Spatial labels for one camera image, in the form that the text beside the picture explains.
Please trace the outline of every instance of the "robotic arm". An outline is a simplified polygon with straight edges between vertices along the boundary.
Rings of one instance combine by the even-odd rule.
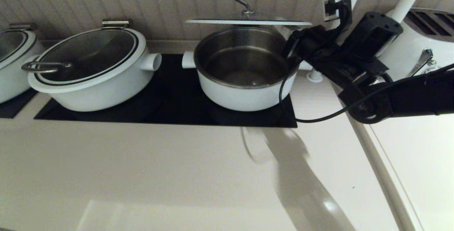
[[[368,12],[337,45],[337,37],[351,25],[351,4],[341,0],[331,5],[339,10],[340,25],[329,31],[323,26],[294,31],[283,56],[307,61],[341,87],[339,98],[354,119],[373,124],[388,117],[454,113],[454,70],[449,71],[454,65],[393,82],[376,56],[403,32],[400,24]]]

